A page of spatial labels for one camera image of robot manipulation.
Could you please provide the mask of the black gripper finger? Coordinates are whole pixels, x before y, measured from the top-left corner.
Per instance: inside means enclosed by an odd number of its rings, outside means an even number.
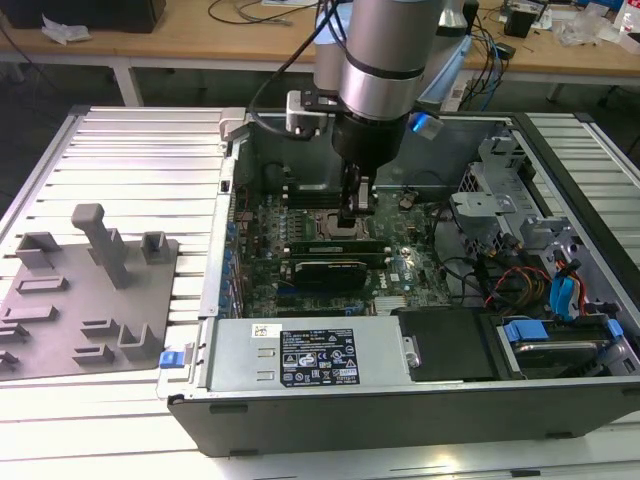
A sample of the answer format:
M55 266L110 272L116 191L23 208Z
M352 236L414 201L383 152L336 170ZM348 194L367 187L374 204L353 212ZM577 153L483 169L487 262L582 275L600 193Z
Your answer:
M375 199L371 193L370 179L367 176L360 178L356 197L356 214L358 216L369 216L375 213Z
M360 185L360 173L356 164L344 162L341 176L341 201L339 210L339 227L352 228L355 225L354 205L358 205L357 197Z

